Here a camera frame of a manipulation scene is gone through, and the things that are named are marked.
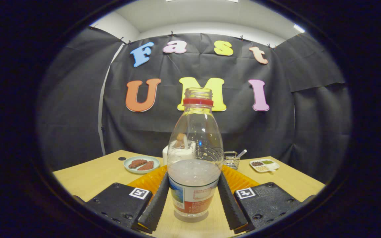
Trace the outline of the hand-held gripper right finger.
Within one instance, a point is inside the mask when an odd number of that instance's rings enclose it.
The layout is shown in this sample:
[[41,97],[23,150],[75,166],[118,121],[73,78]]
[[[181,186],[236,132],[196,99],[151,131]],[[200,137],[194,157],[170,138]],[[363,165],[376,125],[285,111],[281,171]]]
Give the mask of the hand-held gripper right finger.
[[218,192],[229,228],[234,233],[265,229],[313,200],[299,201],[274,182],[260,184],[244,174],[223,166]]

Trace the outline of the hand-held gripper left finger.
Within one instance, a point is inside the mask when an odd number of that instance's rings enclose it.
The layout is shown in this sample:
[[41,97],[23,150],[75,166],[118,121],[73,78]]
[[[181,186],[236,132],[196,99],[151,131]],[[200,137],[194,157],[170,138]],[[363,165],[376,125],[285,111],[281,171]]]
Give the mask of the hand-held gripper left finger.
[[162,166],[127,185],[115,182],[89,201],[79,196],[74,199],[109,223],[152,233],[163,213],[168,190],[167,167]]

